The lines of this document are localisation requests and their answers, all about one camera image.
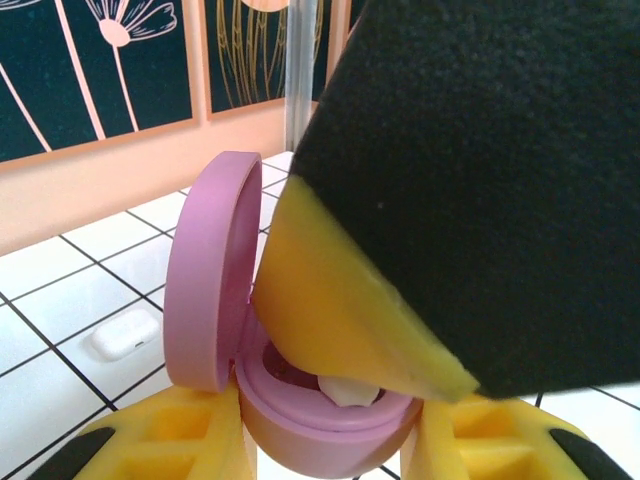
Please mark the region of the white earbud charging case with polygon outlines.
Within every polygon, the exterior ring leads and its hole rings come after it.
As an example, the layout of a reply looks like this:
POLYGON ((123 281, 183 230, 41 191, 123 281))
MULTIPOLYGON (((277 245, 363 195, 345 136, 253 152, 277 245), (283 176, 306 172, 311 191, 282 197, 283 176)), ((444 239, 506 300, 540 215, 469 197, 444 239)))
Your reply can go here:
POLYGON ((118 361, 154 340, 160 322, 143 309, 134 309, 106 320, 89 337, 97 354, 108 362, 118 361))

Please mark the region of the purple stain spot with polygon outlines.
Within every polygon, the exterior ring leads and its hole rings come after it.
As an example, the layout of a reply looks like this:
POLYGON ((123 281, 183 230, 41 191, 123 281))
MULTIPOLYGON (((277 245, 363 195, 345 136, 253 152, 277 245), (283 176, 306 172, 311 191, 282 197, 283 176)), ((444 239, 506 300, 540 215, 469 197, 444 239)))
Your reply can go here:
POLYGON ((202 392, 211 413, 183 415, 202 433, 192 475, 250 480, 247 439, 286 468, 323 479, 356 477, 392 457, 410 434, 420 401, 385 390, 369 406, 339 406, 318 376, 276 349, 250 296, 261 207, 261 158, 219 154, 181 211, 164 299, 164 353, 171 381, 202 392))

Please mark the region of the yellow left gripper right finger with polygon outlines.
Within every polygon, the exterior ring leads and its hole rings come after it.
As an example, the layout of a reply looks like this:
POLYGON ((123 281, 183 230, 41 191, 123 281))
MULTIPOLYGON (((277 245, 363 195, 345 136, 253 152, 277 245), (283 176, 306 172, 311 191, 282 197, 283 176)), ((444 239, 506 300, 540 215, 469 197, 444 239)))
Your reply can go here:
POLYGON ((638 480, 638 411, 603 392, 425 402, 401 480, 638 480))

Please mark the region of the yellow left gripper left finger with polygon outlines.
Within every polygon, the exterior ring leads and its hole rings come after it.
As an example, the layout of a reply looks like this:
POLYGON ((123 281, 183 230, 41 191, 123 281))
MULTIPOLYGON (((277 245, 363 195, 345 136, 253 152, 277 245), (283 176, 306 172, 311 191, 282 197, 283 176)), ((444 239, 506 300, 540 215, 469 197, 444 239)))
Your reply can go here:
POLYGON ((238 387, 170 387, 113 412, 45 461, 37 480, 255 480, 238 387))

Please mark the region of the aluminium corner post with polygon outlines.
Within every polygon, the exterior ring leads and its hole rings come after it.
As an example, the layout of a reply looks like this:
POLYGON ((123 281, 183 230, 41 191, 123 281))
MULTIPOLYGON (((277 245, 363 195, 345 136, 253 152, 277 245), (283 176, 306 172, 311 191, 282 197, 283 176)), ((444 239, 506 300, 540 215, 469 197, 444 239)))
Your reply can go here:
POLYGON ((285 65, 285 149, 295 151, 311 116, 318 0, 290 0, 285 65))

